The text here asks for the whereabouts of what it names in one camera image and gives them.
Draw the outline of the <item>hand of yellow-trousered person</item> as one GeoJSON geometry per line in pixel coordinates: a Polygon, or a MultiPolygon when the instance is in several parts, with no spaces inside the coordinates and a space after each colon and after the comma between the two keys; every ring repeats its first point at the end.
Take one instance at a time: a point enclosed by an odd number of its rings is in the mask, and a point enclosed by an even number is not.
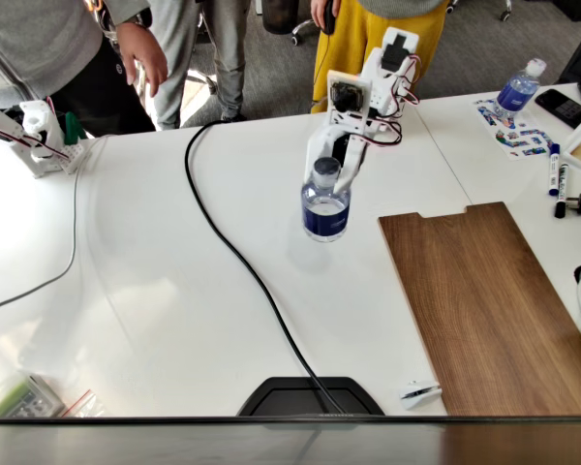
{"type": "Polygon", "coordinates": [[[311,15],[315,23],[323,24],[325,20],[325,11],[330,6],[331,13],[337,17],[340,12],[341,0],[312,0],[311,15]]]}

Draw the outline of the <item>hand of hoodie person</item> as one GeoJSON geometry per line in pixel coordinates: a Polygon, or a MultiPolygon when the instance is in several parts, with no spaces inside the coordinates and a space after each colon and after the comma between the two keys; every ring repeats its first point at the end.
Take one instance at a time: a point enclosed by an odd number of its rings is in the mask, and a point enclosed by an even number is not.
{"type": "Polygon", "coordinates": [[[116,27],[117,42],[125,66],[127,83],[133,84],[137,76],[136,62],[146,73],[151,98],[168,78],[168,63],[153,34],[140,25],[124,22],[116,27]]]}

